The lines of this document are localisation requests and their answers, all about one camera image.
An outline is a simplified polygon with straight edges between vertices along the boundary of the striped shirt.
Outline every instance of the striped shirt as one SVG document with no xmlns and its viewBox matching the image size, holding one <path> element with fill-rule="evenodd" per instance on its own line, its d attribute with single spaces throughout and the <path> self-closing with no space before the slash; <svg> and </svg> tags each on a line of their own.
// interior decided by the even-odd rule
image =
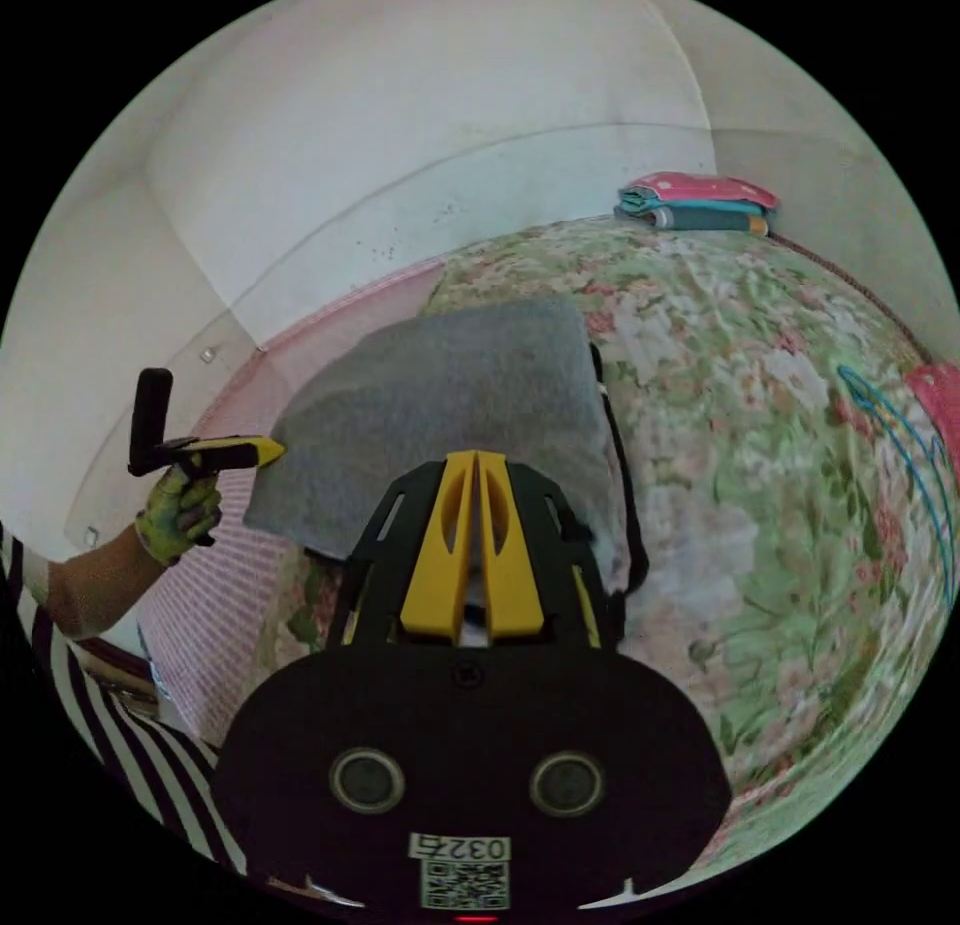
<svg viewBox="0 0 960 925">
<path fill-rule="evenodd" d="M 201 855 L 246 875 L 246 859 L 210 796 L 216 750 L 130 711 L 88 675 L 38 604 L 38 597 L 46 597 L 46 562 L 5 534 L 2 525 L 0 548 L 0 582 L 41 671 L 91 754 L 165 828 Z"/>
</svg>

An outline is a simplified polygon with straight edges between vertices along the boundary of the camera lens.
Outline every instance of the camera lens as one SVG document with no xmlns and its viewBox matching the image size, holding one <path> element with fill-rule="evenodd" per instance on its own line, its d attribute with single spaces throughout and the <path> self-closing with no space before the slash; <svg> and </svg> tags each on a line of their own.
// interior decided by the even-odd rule
<svg viewBox="0 0 960 925">
<path fill-rule="evenodd" d="M 389 755 L 373 748 L 355 748 L 333 763 L 330 788 L 352 811 L 379 815 L 403 798 L 403 772 Z"/>
<path fill-rule="evenodd" d="M 585 815 L 603 797 L 603 773 L 588 755 L 560 752 L 545 758 L 534 769 L 530 797 L 546 815 Z"/>
</svg>

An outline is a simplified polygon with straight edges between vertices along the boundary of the yellow tool tip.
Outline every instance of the yellow tool tip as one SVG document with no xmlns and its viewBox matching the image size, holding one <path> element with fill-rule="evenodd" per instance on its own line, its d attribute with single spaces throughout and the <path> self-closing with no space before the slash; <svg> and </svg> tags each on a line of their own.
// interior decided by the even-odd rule
<svg viewBox="0 0 960 925">
<path fill-rule="evenodd" d="M 272 438 L 265 438 L 257 448 L 257 454 L 260 457 L 260 467 L 270 465 L 286 453 L 286 448 Z"/>
</svg>

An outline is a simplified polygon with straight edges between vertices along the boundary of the hand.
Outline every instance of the hand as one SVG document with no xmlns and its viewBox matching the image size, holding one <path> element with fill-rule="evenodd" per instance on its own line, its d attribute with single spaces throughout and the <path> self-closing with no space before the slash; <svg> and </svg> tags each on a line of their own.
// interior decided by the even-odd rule
<svg viewBox="0 0 960 925">
<path fill-rule="evenodd" d="M 193 462 L 199 465 L 199 456 Z M 197 539 L 216 528 L 221 517 L 216 476 L 192 481 L 179 465 L 173 465 L 153 486 L 134 528 L 151 558 L 169 568 Z"/>
</svg>

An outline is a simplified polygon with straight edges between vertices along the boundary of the handheld tool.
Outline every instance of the handheld tool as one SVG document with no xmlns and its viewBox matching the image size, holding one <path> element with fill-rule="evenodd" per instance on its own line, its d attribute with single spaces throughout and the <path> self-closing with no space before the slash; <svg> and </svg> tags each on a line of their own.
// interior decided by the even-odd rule
<svg viewBox="0 0 960 925">
<path fill-rule="evenodd" d="M 164 441 L 173 374 L 166 368 L 145 368 L 137 381 L 130 424 L 127 471 L 141 477 L 168 465 L 180 465 L 192 479 L 206 478 L 228 468 L 260 468 L 275 462 L 286 449 L 263 435 L 226 438 L 176 438 Z M 212 545 L 204 535 L 199 545 Z"/>
<path fill-rule="evenodd" d="M 474 501 L 490 644 L 466 648 Z M 250 877 L 357 922 L 635 914 L 732 796 L 693 703 L 618 654 L 610 602 L 534 469 L 456 452 L 400 478 L 324 650 L 261 685 L 221 750 L 213 797 Z"/>
</svg>

